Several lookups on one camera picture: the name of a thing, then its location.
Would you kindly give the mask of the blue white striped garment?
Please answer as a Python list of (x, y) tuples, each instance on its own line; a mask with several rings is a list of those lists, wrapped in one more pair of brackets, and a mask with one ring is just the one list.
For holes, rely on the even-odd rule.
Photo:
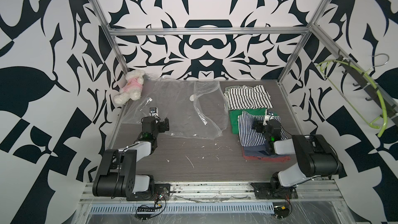
[(240, 143), (243, 147), (264, 145), (266, 150), (267, 141), (265, 137), (262, 133), (257, 133), (252, 129), (254, 121), (259, 120), (264, 122), (264, 119), (275, 119), (281, 123), (278, 115), (252, 115), (247, 111), (242, 111), (242, 114), (238, 117), (238, 133)]

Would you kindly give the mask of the red t-shirt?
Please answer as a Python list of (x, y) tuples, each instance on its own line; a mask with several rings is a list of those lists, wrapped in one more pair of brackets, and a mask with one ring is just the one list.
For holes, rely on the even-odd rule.
[(264, 155), (259, 151), (243, 150), (243, 157), (246, 160), (260, 160), (266, 162), (287, 162), (291, 160), (289, 155)]

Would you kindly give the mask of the clear plastic vacuum bag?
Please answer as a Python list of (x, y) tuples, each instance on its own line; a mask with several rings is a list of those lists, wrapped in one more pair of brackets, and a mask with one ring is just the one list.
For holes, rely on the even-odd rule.
[[(190, 96), (197, 98), (192, 102)], [(228, 127), (228, 107), (217, 81), (176, 80), (163, 76), (145, 80), (140, 100), (127, 106), (123, 123), (140, 124), (150, 115), (151, 108), (157, 116), (168, 118), (169, 136), (186, 139), (214, 140)]]

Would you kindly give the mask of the black white striped garment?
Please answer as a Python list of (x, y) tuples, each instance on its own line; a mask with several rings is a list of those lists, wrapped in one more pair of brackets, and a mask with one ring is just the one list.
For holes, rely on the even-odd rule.
[(273, 108), (271, 96), (262, 85), (229, 86), (225, 88), (224, 96), (229, 110)]

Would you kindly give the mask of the navy blue t-shirt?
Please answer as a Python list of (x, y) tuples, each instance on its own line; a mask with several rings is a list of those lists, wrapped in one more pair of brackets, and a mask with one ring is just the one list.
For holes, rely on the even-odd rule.
[(242, 147), (243, 157), (247, 160), (262, 160), (270, 162), (285, 162), (291, 160), (289, 155), (269, 154), (264, 145)]

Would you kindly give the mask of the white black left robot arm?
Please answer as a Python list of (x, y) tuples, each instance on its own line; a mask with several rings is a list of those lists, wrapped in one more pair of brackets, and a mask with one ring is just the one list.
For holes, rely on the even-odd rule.
[(142, 131), (133, 144), (120, 149), (108, 149), (92, 185), (95, 197), (125, 198), (128, 201), (151, 200), (155, 195), (152, 175), (137, 174), (137, 163), (154, 153), (160, 133), (170, 130), (168, 118), (156, 116), (142, 119)]

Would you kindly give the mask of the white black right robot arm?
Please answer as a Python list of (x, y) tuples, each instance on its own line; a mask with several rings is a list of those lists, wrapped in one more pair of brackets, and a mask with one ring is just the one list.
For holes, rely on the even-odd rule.
[(293, 135), (282, 140), (282, 125), (277, 120), (256, 120), (252, 128), (263, 134), (272, 155), (295, 155), (296, 164), (275, 173), (271, 180), (272, 190), (295, 188), (297, 185), (318, 177), (337, 175), (342, 168), (337, 152), (323, 135)]

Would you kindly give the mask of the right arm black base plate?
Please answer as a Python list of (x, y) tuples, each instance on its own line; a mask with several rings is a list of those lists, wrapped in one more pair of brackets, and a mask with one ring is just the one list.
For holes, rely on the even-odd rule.
[(294, 187), (286, 188), (271, 183), (251, 183), (257, 200), (283, 200), (297, 199), (298, 195)]

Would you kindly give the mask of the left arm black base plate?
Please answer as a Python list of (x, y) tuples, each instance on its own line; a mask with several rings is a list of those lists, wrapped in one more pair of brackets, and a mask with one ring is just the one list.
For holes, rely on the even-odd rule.
[(155, 201), (157, 198), (168, 200), (170, 197), (171, 184), (154, 184), (150, 185), (145, 192), (133, 193), (126, 198), (127, 201)]

